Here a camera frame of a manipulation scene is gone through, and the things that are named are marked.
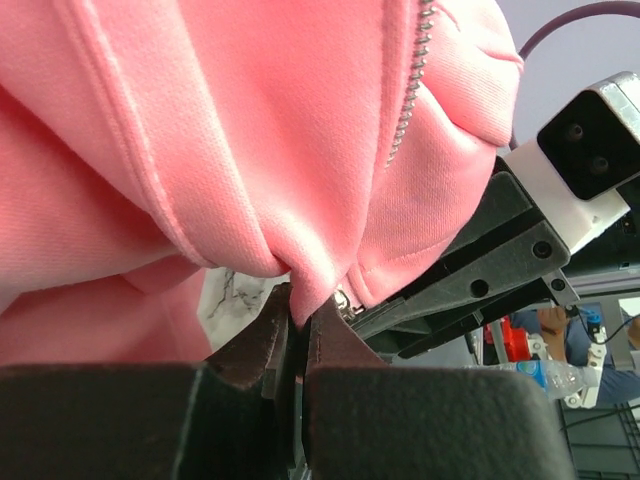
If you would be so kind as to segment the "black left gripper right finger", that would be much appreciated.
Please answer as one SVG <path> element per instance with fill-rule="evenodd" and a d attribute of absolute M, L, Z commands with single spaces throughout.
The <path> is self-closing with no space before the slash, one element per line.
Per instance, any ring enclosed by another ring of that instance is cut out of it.
<path fill-rule="evenodd" d="M 392 367 L 334 300 L 310 319 L 303 444 L 316 479 L 569 479 L 550 402 L 519 373 Z"/>

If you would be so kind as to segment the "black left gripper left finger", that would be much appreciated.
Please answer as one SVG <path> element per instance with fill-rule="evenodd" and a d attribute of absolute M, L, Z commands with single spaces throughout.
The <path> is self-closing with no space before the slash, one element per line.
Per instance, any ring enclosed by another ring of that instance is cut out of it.
<path fill-rule="evenodd" d="M 2 477 L 286 478 L 289 295 L 199 363 L 4 368 Z"/>

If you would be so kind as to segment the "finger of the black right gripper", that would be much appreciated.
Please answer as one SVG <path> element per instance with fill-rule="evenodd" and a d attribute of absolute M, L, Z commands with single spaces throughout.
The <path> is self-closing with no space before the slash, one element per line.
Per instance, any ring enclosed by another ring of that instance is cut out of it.
<path fill-rule="evenodd" d="M 534 202 L 506 162 L 497 157 L 476 211 L 441 259 L 476 260 L 534 225 Z"/>
<path fill-rule="evenodd" d="M 391 300 L 356 317 L 364 340 L 391 332 L 392 353 L 412 358 L 546 300 L 573 304 L 579 296 L 561 268 L 570 252 L 547 222 L 514 222 L 453 251 Z"/>

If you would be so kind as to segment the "pink zip jacket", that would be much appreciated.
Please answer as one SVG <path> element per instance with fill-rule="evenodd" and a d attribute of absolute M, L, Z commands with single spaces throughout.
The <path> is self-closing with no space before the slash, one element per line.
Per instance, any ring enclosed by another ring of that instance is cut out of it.
<path fill-rule="evenodd" d="M 204 274 L 373 307 L 475 211 L 523 63 L 493 1 L 5 1 L 1 361 L 198 361 Z"/>

